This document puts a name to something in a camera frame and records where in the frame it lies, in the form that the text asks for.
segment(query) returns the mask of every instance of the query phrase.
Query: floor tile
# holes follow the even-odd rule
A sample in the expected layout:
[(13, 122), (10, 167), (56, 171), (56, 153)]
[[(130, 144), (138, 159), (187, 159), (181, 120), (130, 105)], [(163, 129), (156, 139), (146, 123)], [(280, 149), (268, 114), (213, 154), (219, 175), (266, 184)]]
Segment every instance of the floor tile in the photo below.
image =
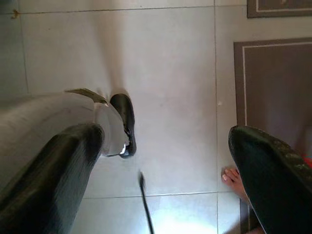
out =
[(0, 15), (0, 100), (27, 93), (20, 20)]
[(140, 197), (83, 199), (71, 234), (147, 234)]
[(149, 197), (155, 233), (216, 234), (216, 194)]
[(12, 13), (13, 10), (19, 10), (18, 0), (2, 0), (0, 2), (0, 14)]
[[(155, 233), (217, 233), (216, 194), (147, 197)], [(148, 234), (140, 197), (83, 199), (71, 234)]]
[(19, 0), (19, 4), (25, 13), (213, 6), (214, 0)]
[(247, 0), (215, 0), (216, 6), (247, 5)]
[(139, 169), (148, 194), (216, 191), (213, 8), (24, 15), (22, 22), (31, 93), (87, 87), (108, 96), (123, 88), (132, 98), (135, 159), (100, 160), (86, 197), (138, 195)]
[(218, 193), (218, 233), (240, 234), (239, 198), (234, 193)]
[(216, 77), (218, 129), (218, 190), (221, 170), (234, 162), (228, 150), (228, 132), (236, 125), (234, 41), (285, 39), (312, 36), (312, 18), (247, 19), (246, 6), (216, 8)]

